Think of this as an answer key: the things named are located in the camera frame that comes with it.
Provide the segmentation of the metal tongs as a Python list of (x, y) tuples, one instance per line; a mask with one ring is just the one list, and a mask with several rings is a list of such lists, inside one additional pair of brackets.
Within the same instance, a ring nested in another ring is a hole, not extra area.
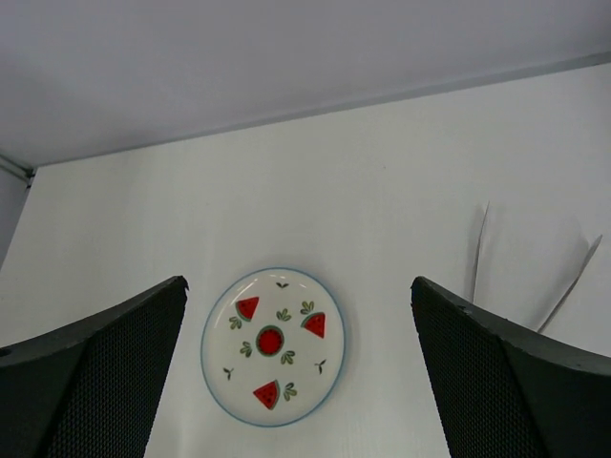
[(479, 209), (465, 286), (469, 302), (539, 334), (565, 305), (603, 240), (586, 239), (569, 220), (542, 223), (539, 213), (509, 221)]

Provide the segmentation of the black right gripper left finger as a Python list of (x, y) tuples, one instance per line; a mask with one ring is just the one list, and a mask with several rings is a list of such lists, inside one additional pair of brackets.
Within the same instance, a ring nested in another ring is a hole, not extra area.
[(175, 276), (1, 349), (4, 457), (141, 457), (187, 303)]

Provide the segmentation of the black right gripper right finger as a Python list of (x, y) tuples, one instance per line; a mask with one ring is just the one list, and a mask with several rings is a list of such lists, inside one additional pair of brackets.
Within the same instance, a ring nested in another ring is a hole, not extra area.
[(610, 360), (424, 277), (411, 310), (452, 457), (607, 457)]

